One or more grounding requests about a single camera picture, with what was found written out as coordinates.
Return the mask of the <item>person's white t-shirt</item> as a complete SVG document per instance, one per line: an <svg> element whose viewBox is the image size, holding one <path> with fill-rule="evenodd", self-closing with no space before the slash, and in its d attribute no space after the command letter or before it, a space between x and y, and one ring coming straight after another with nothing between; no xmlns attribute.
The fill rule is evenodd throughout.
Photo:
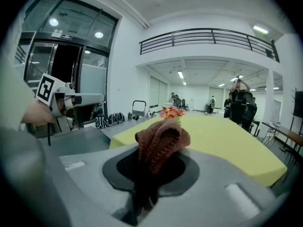
<svg viewBox="0 0 303 227"><path fill-rule="evenodd" d="M32 90L14 68L18 33L8 31L0 46L0 127L18 130L36 120L39 106Z"/></svg>

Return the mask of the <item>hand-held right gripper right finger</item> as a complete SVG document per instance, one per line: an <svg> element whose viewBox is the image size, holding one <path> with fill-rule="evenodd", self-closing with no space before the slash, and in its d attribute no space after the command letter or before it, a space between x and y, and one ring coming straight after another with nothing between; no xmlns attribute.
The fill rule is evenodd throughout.
<svg viewBox="0 0 303 227"><path fill-rule="evenodd" d="M275 196L231 162L185 149L197 181L177 197L160 198L139 227L265 227L289 193Z"/></svg>

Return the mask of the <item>brown knitted cloth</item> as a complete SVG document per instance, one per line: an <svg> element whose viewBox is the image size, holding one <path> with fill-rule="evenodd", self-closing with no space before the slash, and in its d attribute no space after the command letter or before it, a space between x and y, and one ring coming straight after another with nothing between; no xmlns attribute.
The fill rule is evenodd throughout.
<svg viewBox="0 0 303 227"><path fill-rule="evenodd" d="M135 180L134 209L150 211L150 197L160 168L169 157L190 145L190 135L176 119L158 121L135 134L139 156Z"/></svg>

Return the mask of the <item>person's left hand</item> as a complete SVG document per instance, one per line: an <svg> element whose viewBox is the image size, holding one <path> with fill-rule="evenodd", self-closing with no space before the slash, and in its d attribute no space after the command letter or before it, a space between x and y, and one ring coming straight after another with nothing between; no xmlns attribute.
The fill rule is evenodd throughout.
<svg viewBox="0 0 303 227"><path fill-rule="evenodd" d="M66 114L66 111L74 106L75 97L71 96L69 98L59 98L57 99L57 107L61 115Z"/></svg>

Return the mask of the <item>yellow tablecloth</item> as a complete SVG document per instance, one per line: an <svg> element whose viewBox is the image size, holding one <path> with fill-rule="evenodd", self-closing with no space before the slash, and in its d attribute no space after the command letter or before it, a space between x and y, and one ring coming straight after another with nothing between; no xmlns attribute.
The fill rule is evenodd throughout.
<svg viewBox="0 0 303 227"><path fill-rule="evenodd" d="M137 143L137 132L162 120L159 116L154 117L114 135L109 148ZM191 140L184 149L223 158L263 186L273 185L287 171L285 164L267 147L229 119L186 114L182 117L181 127L189 133Z"/></svg>

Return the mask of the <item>person's left forearm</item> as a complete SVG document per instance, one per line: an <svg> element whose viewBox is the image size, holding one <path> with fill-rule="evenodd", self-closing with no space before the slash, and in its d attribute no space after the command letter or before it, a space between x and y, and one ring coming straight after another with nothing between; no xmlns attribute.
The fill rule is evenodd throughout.
<svg viewBox="0 0 303 227"><path fill-rule="evenodd" d="M46 104L34 98L27 107L21 123L56 123L56 119Z"/></svg>

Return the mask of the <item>black framed glass door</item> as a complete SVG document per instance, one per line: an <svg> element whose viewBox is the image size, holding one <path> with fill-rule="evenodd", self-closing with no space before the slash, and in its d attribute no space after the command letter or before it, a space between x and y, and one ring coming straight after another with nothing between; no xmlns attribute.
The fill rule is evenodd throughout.
<svg viewBox="0 0 303 227"><path fill-rule="evenodd" d="M77 93L106 93L107 66L118 20L80 0L29 0L14 68L36 92L47 73ZM72 36L63 40L61 34Z"/></svg>

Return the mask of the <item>red and pink flower bouquet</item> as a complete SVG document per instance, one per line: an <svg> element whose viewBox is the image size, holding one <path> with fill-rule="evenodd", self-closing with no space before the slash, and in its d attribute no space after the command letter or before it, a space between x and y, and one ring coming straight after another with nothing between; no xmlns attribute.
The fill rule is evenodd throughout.
<svg viewBox="0 0 303 227"><path fill-rule="evenodd" d="M183 109L178 109L175 106L163 106L159 117L170 126L181 127L181 120L184 115L186 114Z"/></svg>

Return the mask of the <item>row of black white backpacks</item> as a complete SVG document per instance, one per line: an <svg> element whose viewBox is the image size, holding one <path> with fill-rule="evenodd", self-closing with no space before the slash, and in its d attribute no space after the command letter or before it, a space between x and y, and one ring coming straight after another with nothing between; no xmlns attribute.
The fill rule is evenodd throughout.
<svg viewBox="0 0 303 227"><path fill-rule="evenodd" d="M108 117L105 117L102 113L100 113L95 118L95 126L98 129L105 129L123 122L126 122L126 119L122 113L113 113Z"/></svg>

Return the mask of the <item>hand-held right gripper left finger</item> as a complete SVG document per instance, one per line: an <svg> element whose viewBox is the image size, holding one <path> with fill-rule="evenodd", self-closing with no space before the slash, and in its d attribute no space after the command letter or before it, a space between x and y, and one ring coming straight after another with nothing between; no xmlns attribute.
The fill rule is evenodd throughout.
<svg viewBox="0 0 303 227"><path fill-rule="evenodd" d="M137 163L138 146L131 144L115 149L62 156L61 163L81 190L101 207L115 226L135 227L138 224L134 202L134 183L118 171L119 161L126 160L123 170L132 170Z"/></svg>

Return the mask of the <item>long wooden desk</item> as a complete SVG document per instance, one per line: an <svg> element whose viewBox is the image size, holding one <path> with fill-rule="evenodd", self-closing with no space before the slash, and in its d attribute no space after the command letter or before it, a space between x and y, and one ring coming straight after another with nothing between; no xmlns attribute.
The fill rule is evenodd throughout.
<svg viewBox="0 0 303 227"><path fill-rule="evenodd" d="M296 162L303 159L300 154L301 149L303 149L303 136L287 129L277 122L263 122L264 126L268 127L265 137L262 140L262 144L270 149L274 141L278 139L279 135L286 137L286 142L283 143L282 152L286 153L284 164L286 165L287 171L284 174L283 183L289 177L293 167Z"/></svg>

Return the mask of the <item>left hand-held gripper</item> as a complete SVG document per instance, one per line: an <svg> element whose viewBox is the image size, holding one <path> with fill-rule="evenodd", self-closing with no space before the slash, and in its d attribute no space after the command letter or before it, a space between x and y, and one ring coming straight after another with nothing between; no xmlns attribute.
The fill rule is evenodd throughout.
<svg viewBox="0 0 303 227"><path fill-rule="evenodd" d="M55 134L64 135L71 132L73 128L73 120L68 119L65 115L61 115L57 107L57 99L75 97L73 109L76 106L87 106L100 104L105 101L103 94L91 93L75 93L73 84L70 82L63 82L51 75L44 73L40 79L38 89L36 91L36 98L42 103L46 104L56 119L58 130Z"/></svg>

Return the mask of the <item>black monitor on stand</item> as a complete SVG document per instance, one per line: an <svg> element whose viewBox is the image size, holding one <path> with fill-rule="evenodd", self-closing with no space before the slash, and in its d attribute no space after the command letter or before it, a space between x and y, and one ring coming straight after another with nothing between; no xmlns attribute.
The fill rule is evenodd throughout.
<svg viewBox="0 0 303 227"><path fill-rule="evenodd" d="M303 136L303 133L302 133L302 129L303 129L303 91L298 91L298 89L295 88L295 90L292 90L292 92L294 93L294 96L292 96L293 97L292 102L294 103L294 111L292 113L293 117L292 117L290 129L292 129L295 117L301 118L301 125L300 125L300 129L298 131L298 134Z"/></svg>

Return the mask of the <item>black balcony railing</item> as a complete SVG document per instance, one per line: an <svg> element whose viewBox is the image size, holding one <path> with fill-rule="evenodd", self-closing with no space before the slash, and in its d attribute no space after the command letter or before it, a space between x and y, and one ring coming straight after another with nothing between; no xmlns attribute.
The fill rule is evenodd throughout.
<svg viewBox="0 0 303 227"><path fill-rule="evenodd" d="M140 55L191 44L218 44L246 49L280 62L275 42L228 29L190 28L163 33L139 42Z"/></svg>

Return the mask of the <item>grey metal tray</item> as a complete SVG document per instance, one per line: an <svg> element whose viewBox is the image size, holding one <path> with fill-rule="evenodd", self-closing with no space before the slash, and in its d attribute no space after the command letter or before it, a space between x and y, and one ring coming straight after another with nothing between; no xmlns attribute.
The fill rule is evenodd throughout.
<svg viewBox="0 0 303 227"><path fill-rule="evenodd" d="M101 129L100 131L108 138L112 139L112 137L116 134L119 134L125 130L128 130L134 126L139 125L140 123L148 120L147 118L147 103L143 100L134 100L132 102L131 111L128 112L127 116L124 117L124 121L122 121L122 117L120 117L119 122L113 122L111 126L106 129Z"/></svg>

